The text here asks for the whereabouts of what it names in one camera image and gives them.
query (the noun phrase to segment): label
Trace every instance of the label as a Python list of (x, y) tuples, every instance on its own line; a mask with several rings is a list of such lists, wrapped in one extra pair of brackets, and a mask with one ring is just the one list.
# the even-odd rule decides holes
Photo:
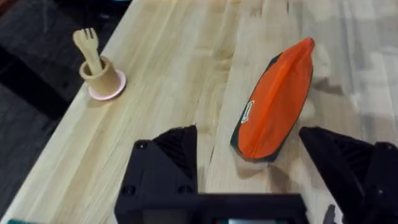
[(245, 123), (246, 121), (249, 120), (249, 114), (250, 114), (250, 110), (252, 105), (254, 104), (254, 100), (250, 101), (247, 105), (246, 105), (246, 109), (244, 110), (243, 116), (242, 116), (242, 121), (241, 124)]

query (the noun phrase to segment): wooden table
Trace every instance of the wooden table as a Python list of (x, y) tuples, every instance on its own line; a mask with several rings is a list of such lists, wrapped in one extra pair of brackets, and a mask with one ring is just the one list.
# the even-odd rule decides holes
[[(77, 94), (2, 223), (116, 223), (113, 206), (132, 145), (176, 126), (198, 128), (201, 192), (300, 192), (311, 223), (334, 203), (298, 137), (318, 125), (397, 144), (398, 3), (393, 0), (136, 0), (103, 55), (128, 77), (116, 100)], [(278, 160), (235, 168), (229, 139), (269, 60), (316, 41), (316, 113)]]

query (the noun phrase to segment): floor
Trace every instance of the floor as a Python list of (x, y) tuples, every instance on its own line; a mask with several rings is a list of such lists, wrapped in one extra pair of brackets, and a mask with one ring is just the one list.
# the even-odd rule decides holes
[[(113, 8), (111, 2), (106, 10), (87, 15), (84, 7), (70, 2), (18, 0), (0, 17), (0, 47), (38, 74), (67, 102), (82, 83), (77, 71), (83, 58), (72, 42), (73, 30), (95, 27), (101, 50), (128, 3)], [(7, 69), (4, 63), (0, 65), (0, 70)], [(58, 122), (0, 84), (0, 217)]]

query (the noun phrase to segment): orange pouch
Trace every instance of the orange pouch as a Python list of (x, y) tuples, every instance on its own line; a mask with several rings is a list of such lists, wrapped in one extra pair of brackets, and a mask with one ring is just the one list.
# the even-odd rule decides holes
[(314, 46), (307, 37), (274, 57), (262, 74), (231, 138), (245, 160), (276, 159), (307, 97)]

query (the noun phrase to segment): pink coaster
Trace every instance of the pink coaster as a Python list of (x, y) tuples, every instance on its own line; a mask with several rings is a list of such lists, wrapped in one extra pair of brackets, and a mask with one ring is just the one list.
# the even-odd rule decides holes
[(120, 79), (120, 86), (119, 86), (118, 90), (116, 90), (111, 95), (103, 96), (103, 95), (98, 94), (94, 89), (92, 89), (92, 87), (88, 87), (88, 93), (90, 94), (90, 96), (96, 100), (109, 100), (109, 99), (112, 99), (115, 96), (117, 96), (120, 92), (122, 92), (124, 87), (126, 86), (127, 79), (126, 79), (125, 74), (122, 71), (116, 70), (116, 73), (118, 74), (118, 77)]

